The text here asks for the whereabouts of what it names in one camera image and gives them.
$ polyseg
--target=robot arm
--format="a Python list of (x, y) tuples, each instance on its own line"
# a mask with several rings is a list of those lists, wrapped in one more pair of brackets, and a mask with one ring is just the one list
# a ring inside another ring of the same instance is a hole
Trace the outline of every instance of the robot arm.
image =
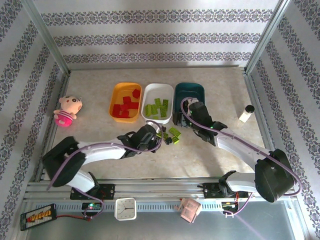
[(51, 149), (42, 158), (42, 162), (52, 180), (67, 156), (83, 148), (82, 151), (75, 154), (65, 165), (54, 181), (53, 186), (61, 187), (69, 185), (94, 196), (99, 188), (99, 184), (92, 173), (80, 170), (81, 166), (106, 159), (129, 158), (139, 154), (137, 151), (128, 150), (122, 146), (140, 151), (151, 150), (159, 144), (160, 138), (156, 137), (159, 131), (159, 127), (150, 122), (141, 127), (137, 132), (128, 132), (125, 135), (118, 136), (114, 140), (97, 143), (95, 147), (86, 147), (94, 143), (76, 141), (74, 137), (69, 136)]
[[(283, 151), (279, 149), (271, 151), (254, 145), (236, 135), (225, 124), (212, 121), (203, 102), (191, 101), (189, 104), (185, 102), (183, 103), (183, 109), (185, 112), (189, 112), (189, 117), (198, 124), (218, 130), (218, 132), (209, 131), (185, 118), (182, 122), (192, 128), (197, 136), (215, 147), (232, 153), (255, 171), (254, 173), (230, 171), (221, 177), (219, 189), (225, 197), (230, 197), (238, 191), (258, 192), (265, 200), (273, 203), (293, 187), (295, 181), (292, 175), (262, 155), (264, 153), (273, 157), (291, 170), (288, 158)], [(249, 146), (254, 146), (259, 151), (254, 151)]]

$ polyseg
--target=circuit board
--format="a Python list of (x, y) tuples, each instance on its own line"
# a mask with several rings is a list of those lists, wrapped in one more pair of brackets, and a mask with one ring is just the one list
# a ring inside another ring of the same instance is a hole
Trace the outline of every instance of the circuit board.
[(27, 229), (45, 224), (57, 219), (56, 205), (50, 204), (38, 208), (36, 210), (28, 211), (20, 215), (20, 230)]

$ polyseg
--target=marble floor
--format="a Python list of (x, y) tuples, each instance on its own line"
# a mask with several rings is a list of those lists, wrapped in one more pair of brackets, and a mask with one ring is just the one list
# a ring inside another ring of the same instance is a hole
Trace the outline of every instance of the marble floor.
[[(113, 88), (120, 82), (139, 83), (142, 89), (150, 83), (165, 83), (173, 88), (181, 82), (199, 83), (205, 89), (205, 105), (212, 120), (226, 124), (238, 135), (263, 147), (254, 114), (246, 123), (238, 119), (250, 104), (239, 67), (73, 71), (66, 94), (82, 97), (83, 108), (70, 127), (58, 127), (53, 145), (67, 136), (83, 142), (108, 141), (143, 126), (145, 121), (141, 115), (135, 123), (117, 123), (109, 115)], [(173, 126), (172, 121), (165, 126), (167, 129)], [(253, 172), (231, 153), (202, 141), (191, 129), (179, 130), (182, 133), (180, 142), (162, 144), (156, 153), (106, 159), (86, 164), (81, 169), (92, 172), (97, 179), (220, 177), (231, 170)]]

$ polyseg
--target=dark teal tray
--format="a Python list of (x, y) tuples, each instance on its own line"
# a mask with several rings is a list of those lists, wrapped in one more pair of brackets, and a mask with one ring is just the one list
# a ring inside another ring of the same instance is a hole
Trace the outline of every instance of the dark teal tray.
[(173, 113), (181, 113), (181, 101), (186, 97), (197, 98), (205, 104), (205, 89), (199, 83), (181, 82), (175, 86), (173, 99)]

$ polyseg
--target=orange tray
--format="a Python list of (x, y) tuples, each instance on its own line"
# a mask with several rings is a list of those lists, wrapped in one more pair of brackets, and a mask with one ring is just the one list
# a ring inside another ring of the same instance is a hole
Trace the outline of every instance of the orange tray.
[[(140, 91), (140, 97), (134, 98), (132, 96), (132, 92), (137, 89)], [(141, 103), (141, 96), (142, 96), (142, 87), (134, 82), (121, 82), (114, 86), (111, 103), (109, 107), (109, 114), (110, 116), (119, 123), (134, 123), (137, 121), (140, 112), (140, 103)], [(115, 117), (112, 115), (112, 111), (115, 104), (124, 104), (123, 97), (130, 97), (132, 103), (139, 103), (138, 109), (129, 109), (129, 118), (121, 118)]]

